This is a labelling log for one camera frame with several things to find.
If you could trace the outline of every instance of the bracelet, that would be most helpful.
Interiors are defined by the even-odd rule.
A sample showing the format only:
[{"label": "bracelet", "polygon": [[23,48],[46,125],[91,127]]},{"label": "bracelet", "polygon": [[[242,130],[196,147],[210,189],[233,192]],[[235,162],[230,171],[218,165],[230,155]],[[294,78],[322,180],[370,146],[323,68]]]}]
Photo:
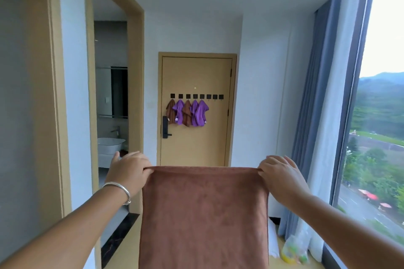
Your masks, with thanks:
[{"label": "bracelet", "polygon": [[116,182],[107,182],[107,183],[104,184],[104,186],[103,186],[102,188],[104,188],[105,186],[108,186],[108,185],[117,186],[117,187],[119,187],[120,189],[122,189],[122,190],[127,194],[127,196],[128,196],[128,201],[127,201],[124,205],[129,205],[129,203],[131,202],[131,200],[130,200],[130,193],[129,193],[129,191],[128,191],[125,187],[123,187],[122,185],[120,185],[119,183],[116,183]]}]

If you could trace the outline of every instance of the hand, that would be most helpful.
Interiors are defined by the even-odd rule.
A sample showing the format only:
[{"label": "hand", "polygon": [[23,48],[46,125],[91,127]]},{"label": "hand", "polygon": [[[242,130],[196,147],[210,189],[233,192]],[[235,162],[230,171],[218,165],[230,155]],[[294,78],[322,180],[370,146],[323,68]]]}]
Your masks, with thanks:
[{"label": "hand", "polygon": [[126,154],[119,160],[119,152],[116,152],[111,161],[105,182],[116,182],[124,186],[133,197],[146,184],[146,181],[153,170],[149,159],[142,153],[132,152]]},{"label": "hand", "polygon": [[300,173],[294,161],[287,156],[267,156],[259,167],[258,172],[264,179],[270,193],[275,199],[294,211],[294,206],[301,198],[311,195],[303,175]]}]

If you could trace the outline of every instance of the door frame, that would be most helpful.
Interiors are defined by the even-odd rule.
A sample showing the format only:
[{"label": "door frame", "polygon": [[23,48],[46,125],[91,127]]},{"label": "door frame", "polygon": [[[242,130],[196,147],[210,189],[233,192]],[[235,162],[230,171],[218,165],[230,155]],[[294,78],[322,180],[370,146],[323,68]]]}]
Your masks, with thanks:
[{"label": "door frame", "polygon": [[[144,11],[136,0],[112,0],[127,15],[129,152],[143,152],[144,106]],[[93,0],[86,2],[88,96],[90,109],[91,173],[93,193],[98,190],[97,97]],[[129,212],[141,213],[140,193],[132,198]],[[101,269],[101,244],[95,246],[96,267]]]},{"label": "door frame", "polygon": [[157,165],[161,164],[161,115],[162,115],[162,85],[163,85],[163,58],[164,57],[192,57],[192,58],[226,58],[231,59],[229,117],[227,118],[225,166],[230,166],[231,145],[234,130],[234,89],[237,68],[237,54],[233,53],[198,53],[198,52],[159,52],[158,53],[158,108],[157,108]]},{"label": "door frame", "polygon": [[60,0],[24,0],[33,149],[43,229],[72,211]]}]

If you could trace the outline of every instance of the door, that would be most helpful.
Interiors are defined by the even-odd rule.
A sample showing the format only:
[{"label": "door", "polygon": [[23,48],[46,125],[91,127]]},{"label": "door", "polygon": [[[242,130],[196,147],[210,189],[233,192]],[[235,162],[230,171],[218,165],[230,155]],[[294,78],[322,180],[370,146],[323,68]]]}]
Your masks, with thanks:
[{"label": "door", "polygon": [[231,58],[163,57],[161,117],[172,94],[184,103],[205,97],[209,110],[203,127],[168,125],[171,136],[160,137],[162,166],[225,166],[231,64]]}]

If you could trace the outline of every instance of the black door lock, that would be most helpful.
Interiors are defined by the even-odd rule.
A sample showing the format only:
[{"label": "black door lock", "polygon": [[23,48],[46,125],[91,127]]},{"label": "black door lock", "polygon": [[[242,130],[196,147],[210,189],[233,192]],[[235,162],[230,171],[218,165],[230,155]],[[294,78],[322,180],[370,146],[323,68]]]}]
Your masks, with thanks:
[{"label": "black door lock", "polygon": [[169,136],[172,136],[172,134],[169,134],[169,119],[167,118],[167,116],[163,116],[161,134],[162,134],[164,139],[167,139]]}]

